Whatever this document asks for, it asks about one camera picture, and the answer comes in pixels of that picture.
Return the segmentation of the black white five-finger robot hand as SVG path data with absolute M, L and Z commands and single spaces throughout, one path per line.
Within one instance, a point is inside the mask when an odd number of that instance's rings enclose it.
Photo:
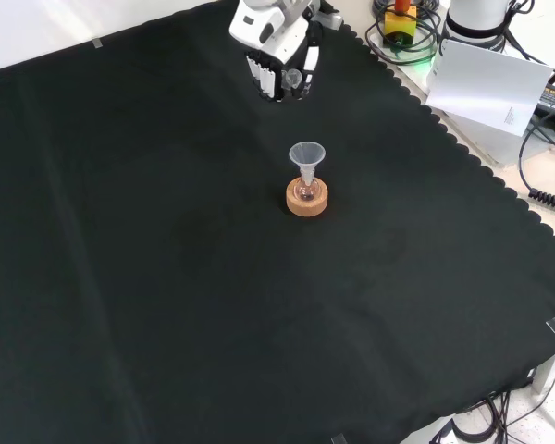
M 238 3 L 230 36 L 245 46 L 253 84 L 270 102 L 301 100 L 311 90 L 324 29 L 338 30 L 342 17 L 326 1 Z

